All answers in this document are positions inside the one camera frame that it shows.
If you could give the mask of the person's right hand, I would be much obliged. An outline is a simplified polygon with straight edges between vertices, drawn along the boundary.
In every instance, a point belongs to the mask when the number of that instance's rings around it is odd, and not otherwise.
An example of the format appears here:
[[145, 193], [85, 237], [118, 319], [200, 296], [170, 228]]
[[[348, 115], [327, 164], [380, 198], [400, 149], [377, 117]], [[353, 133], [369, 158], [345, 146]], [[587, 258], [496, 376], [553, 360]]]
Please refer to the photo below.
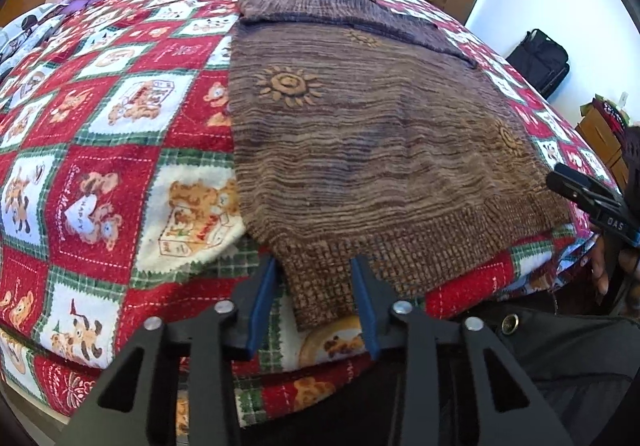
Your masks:
[[593, 292], [583, 294], [582, 314], [639, 320], [639, 250], [616, 247], [594, 224], [594, 244], [582, 260]]

